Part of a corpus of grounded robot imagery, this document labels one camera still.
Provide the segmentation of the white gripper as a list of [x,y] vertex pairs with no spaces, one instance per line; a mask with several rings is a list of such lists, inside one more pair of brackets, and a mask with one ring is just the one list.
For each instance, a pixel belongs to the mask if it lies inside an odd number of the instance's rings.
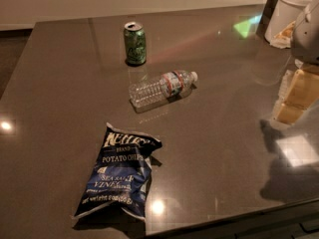
[[[291,38],[291,54],[303,63],[319,64],[319,0],[311,0],[298,15]],[[307,110],[318,99],[319,75],[297,70],[284,103]]]

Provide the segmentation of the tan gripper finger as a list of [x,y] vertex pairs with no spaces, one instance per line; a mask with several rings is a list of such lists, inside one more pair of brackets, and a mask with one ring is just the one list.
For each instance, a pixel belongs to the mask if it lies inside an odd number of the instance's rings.
[[296,123],[303,113],[303,110],[299,110],[298,108],[290,107],[282,103],[276,103],[273,109],[274,119],[286,124]]

